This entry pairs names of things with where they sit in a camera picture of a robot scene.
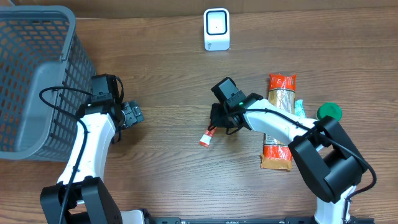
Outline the red stick packet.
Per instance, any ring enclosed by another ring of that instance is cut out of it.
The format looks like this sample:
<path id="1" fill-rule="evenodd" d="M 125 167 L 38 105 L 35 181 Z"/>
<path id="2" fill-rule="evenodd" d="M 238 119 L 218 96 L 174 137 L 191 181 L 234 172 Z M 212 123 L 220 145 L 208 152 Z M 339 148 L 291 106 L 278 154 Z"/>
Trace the red stick packet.
<path id="1" fill-rule="evenodd" d="M 204 147 L 209 147 L 216 130 L 216 127 L 210 127 L 210 129 L 206 129 L 204 135 L 199 141 L 199 144 Z"/>

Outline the long spaghetti pasta package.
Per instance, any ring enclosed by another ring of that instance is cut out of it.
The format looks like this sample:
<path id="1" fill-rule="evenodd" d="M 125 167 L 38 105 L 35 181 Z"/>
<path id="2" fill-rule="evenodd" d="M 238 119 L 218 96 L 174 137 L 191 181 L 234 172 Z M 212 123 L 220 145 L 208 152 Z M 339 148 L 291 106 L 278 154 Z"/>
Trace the long spaghetti pasta package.
<path id="1" fill-rule="evenodd" d="M 268 100 L 271 104 L 291 114 L 295 113 L 296 75 L 269 74 Z M 261 169 L 292 169 L 292 155 L 289 148 L 270 135 L 264 135 Z"/>

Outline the teal wet wipes pack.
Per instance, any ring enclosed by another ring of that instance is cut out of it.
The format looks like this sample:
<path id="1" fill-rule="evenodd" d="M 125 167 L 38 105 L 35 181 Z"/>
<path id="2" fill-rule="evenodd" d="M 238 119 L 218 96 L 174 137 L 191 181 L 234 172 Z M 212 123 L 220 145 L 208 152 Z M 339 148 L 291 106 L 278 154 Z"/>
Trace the teal wet wipes pack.
<path id="1" fill-rule="evenodd" d="M 303 100 L 295 100 L 294 114 L 300 118 L 306 118 L 305 109 L 303 107 Z"/>

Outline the green lid jar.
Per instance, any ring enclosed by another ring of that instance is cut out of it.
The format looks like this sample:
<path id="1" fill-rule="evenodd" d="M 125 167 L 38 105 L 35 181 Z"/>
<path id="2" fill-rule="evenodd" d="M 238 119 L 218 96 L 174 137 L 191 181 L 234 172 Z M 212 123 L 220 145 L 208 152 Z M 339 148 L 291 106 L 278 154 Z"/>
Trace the green lid jar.
<path id="1" fill-rule="evenodd" d="M 321 120 L 325 116 L 331 116 L 339 121 L 343 117 L 343 111 L 336 103 L 327 102 L 317 109 L 316 119 Z"/>

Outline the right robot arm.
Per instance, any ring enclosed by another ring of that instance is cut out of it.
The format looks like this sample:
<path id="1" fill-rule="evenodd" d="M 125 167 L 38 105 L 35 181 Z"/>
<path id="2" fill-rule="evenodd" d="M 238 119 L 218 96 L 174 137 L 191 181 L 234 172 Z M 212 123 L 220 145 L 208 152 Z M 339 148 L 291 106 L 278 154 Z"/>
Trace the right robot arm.
<path id="1" fill-rule="evenodd" d="M 211 107 L 209 130 L 241 128 L 270 135 L 289 148 L 307 187 L 317 198 L 307 223 L 374 223 L 349 213 L 362 175 L 371 170 L 353 141 L 334 118 L 300 118 L 275 107 L 256 93 L 245 95 L 226 77 L 212 89 L 218 102 Z"/>

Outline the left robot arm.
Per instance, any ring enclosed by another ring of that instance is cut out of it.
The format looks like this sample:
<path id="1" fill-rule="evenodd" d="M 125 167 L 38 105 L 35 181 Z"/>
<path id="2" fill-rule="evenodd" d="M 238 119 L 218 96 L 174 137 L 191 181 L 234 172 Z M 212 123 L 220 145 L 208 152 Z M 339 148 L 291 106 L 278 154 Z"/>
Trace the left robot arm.
<path id="1" fill-rule="evenodd" d="M 120 211 L 103 182 L 108 149 L 121 131 L 142 122 L 136 101 L 124 101 L 124 87 L 115 75 L 93 76 L 88 100 L 75 114 L 51 108 L 77 121 L 68 163 L 57 184 L 45 187 L 40 204 L 48 223 L 148 223 L 143 209 Z"/>

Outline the white barcode scanner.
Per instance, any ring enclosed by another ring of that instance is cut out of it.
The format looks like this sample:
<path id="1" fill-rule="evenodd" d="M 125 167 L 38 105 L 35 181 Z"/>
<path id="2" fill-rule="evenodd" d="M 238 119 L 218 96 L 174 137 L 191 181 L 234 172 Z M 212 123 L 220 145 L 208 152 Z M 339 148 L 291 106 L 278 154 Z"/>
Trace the white barcode scanner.
<path id="1" fill-rule="evenodd" d="M 203 13 L 204 47 L 207 51 L 230 48 L 230 18 L 225 8 L 211 8 Z"/>

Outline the grey plastic shopping basket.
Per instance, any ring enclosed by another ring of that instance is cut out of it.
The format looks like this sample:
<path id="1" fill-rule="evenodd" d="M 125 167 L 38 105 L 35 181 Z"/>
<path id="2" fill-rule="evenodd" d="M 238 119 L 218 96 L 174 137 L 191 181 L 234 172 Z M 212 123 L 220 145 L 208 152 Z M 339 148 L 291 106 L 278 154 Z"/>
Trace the grey plastic shopping basket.
<path id="1" fill-rule="evenodd" d="M 93 62 L 80 42 L 76 18 L 64 6 L 1 8 L 1 157 L 68 160 L 75 113 L 87 100 Z"/>

